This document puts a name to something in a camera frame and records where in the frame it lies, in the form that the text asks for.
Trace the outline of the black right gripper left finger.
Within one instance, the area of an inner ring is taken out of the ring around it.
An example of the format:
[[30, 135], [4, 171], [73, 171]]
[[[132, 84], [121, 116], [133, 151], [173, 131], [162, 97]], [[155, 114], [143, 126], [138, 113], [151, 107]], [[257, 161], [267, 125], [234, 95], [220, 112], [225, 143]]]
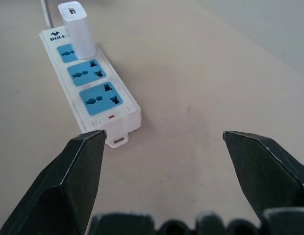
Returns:
[[37, 176], [0, 235], [83, 235], [98, 192], [106, 131], [71, 139]]

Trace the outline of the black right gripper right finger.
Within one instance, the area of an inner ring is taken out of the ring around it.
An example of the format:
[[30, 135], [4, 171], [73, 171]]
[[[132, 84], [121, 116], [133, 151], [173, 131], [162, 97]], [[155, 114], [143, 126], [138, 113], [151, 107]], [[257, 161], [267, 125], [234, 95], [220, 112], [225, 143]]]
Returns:
[[223, 140], [257, 217], [304, 222], [304, 165], [268, 137], [225, 131]]

